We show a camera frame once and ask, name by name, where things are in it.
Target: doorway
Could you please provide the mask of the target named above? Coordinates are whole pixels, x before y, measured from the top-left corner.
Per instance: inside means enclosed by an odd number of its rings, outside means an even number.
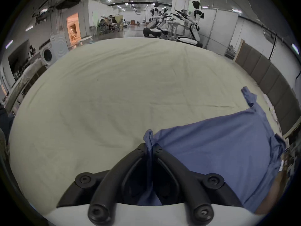
[[[71,46],[75,45],[79,40],[81,40],[80,30],[79,30],[79,19],[78,13],[67,17],[67,28],[68,28],[68,35]]]

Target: screw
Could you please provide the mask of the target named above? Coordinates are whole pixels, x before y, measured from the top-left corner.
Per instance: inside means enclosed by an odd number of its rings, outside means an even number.
[[[80,178],[80,182],[84,183],[84,184],[89,183],[89,182],[91,182],[91,178],[89,176],[82,176]]]
[[[93,205],[89,209],[88,217],[96,222],[104,222],[109,218],[109,212],[101,205]]]
[[[219,179],[217,177],[208,178],[208,182],[212,185],[217,185],[219,183]]]
[[[213,210],[208,205],[199,206],[194,210],[194,217],[198,221],[209,221],[213,218]]]

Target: washing machine door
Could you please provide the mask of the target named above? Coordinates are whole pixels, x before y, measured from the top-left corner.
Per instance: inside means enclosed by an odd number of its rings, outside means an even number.
[[[43,50],[43,59],[48,62],[48,63],[51,63],[51,60],[52,60],[52,52],[49,48],[45,48]]]
[[[54,64],[54,62],[56,62],[56,56],[53,52],[53,49],[49,46],[46,45],[42,51],[41,51],[41,57],[43,58],[43,60],[48,64],[48,65],[52,65]]]

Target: pipe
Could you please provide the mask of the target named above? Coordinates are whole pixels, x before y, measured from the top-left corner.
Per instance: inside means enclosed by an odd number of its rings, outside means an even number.
[[[275,44],[276,44],[276,39],[277,39],[277,35],[275,35],[275,38],[274,38],[274,44],[273,44],[273,48],[272,48],[272,51],[271,51],[271,54],[270,54],[270,57],[269,57],[269,61],[271,61],[271,57],[272,57],[272,54],[273,54],[273,51],[274,51],[274,48],[275,48]]]

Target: wooden panel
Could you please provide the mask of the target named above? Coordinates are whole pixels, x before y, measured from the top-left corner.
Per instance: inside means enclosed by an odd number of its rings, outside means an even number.
[[[268,94],[270,92],[279,75],[280,73],[277,70],[277,68],[273,64],[271,64],[269,66],[268,71],[266,72],[265,76],[259,84],[259,87],[261,88],[263,93]]]
[[[251,77],[257,82],[257,84],[262,81],[270,65],[271,62],[266,57],[261,55],[253,72],[251,73]]]
[[[292,126],[294,126],[295,122],[301,116],[301,111],[299,106],[296,104],[293,108],[290,109],[288,114],[279,122],[282,130],[282,134],[287,133]]]
[[[277,105],[287,89],[290,89],[289,85],[282,74],[280,74],[278,79],[276,80],[276,83],[267,94],[273,106]]]
[[[246,44],[246,43],[243,43],[243,45],[241,46],[240,48],[240,51],[239,51],[239,54],[237,56],[237,59],[236,59],[236,63],[238,63],[241,67],[243,67],[250,51],[251,51],[251,46]]]
[[[246,58],[246,61],[243,65],[244,70],[248,72],[248,74],[251,74],[257,65],[259,59],[261,57],[261,54],[254,48],[251,48],[250,53],[248,57]]]
[[[297,99],[292,93],[292,90],[288,89],[284,93],[278,104],[274,107],[278,120],[281,121],[288,114],[288,112],[297,104]]]

